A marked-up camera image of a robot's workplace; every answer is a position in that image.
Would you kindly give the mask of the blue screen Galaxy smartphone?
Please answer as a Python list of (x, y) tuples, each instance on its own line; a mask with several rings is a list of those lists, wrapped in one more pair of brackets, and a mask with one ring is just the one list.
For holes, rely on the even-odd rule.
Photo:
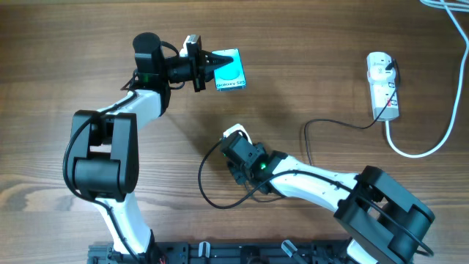
[(233, 48), (213, 51), (213, 53), (221, 56), (229, 56), (233, 59), (233, 62), (214, 71), (216, 89), (219, 92), (245, 89), (246, 79), (239, 50)]

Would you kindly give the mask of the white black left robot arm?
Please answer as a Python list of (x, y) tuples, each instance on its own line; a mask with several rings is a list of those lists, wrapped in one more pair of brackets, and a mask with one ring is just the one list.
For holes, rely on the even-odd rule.
[(133, 39), (136, 69), (127, 95), (106, 108), (73, 115), (62, 173), (67, 188), (95, 205), (114, 244), (107, 257), (117, 263), (157, 263), (163, 254), (144, 222), (134, 190), (139, 178), (138, 132), (161, 117), (171, 93), (192, 82), (196, 92), (215, 71), (236, 62), (232, 51), (202, 49), (200, 36), (187, 36), (181, 50), (152, 32)]

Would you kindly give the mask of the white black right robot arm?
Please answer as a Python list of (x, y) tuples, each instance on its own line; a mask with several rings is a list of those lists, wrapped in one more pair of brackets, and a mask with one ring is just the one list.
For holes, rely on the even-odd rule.
[(242, 126), (224, 132), (221, 152), (239, 184), (331, 211), (350, 234), (346, 253), (358, 263), (410, 263), (435, 220), (429, 207), (374, 166), (360, 173), (334, 172), (283, 152), (267, 153)]

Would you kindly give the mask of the white power strip socket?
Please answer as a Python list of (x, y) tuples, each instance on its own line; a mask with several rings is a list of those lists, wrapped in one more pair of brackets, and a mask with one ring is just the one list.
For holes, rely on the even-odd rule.
[(367, 56), (366, 63), (373, 118), (380, 122), (395, 120), (399, 116), (395, 60), (375, 51)]

